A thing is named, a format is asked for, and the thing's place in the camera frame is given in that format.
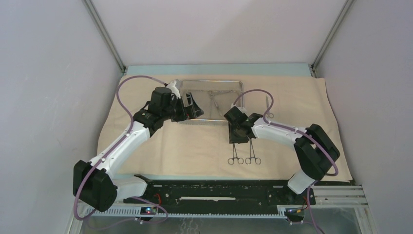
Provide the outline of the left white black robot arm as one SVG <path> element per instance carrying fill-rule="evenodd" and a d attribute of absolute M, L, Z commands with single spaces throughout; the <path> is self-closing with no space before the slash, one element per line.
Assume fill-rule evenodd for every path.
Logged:
<path fill-rule="evenodd" d="M 104 212 L 116 201 L 135 196 L 142 203 L 152 201 L 154 190 L 144 179 L 133 176 L 116 179 L 124 162 L 149 140 L 164 122 L 181 122 L 204 114 L 191 92 L 181 95 L 172 86 L 157 87 L 146 105 L 131 116 L 125 131 L 100 155 L 90 161 L 80 160 L 74 166 L 75 203 L 83 201 Z"/>

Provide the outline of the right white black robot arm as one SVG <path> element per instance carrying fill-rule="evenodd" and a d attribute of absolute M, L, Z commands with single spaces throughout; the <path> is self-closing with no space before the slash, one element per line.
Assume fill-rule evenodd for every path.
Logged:
<path fill-rule="evenodd" d="M 292 147 L 300 169 L 288 180 L 283 191 L 286 202 L 295 204 L 303 197 L 303 192 L 325 176 L 337 176 L 336 161 L 340 152 L 323 128 L 312 124 L 307 128 L 297 128 L 278 122 L 271 122 L 263 115 L 247 115 L 233 106 L 224 114 L 228 122 L 229 142 L 248 143 L 252 139 L 266 139 Z"/>

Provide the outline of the beige wrapping cloth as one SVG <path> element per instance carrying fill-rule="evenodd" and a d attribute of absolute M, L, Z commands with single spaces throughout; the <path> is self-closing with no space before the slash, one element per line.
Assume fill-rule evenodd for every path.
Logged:
<path fill-rule="evenodd" d="M 113 100 L 109 116 L 98 140 L 101 153 L 127 128 L 130 115 L 139 111 L 162 82 L 172 80 L 234 80 L 244 84 L 247 112 L 262 114 L 266 96 L 271 94 L 274 120 L 296 127 L 321 126 L 340 152 L 338 175 L 326 181 L 352 179 L 337 120 L 328 101 L 325 80 L 312 77 L 247 75 L 163 75 L 154 79 L 124 76 L 119 97 Z M 300 169 L 292 147 L 266 139 L 254 139 L 255 154 L 261 164 L 229 165 L 232 145 L 227 125 L 191 125 L 167 120 L 163 127 L 123 163 L 116 176 L 141 174 L 165 179 L 289 179 Z M 238 156 L 249 156 L 249 144 L 236 145 Z"/>

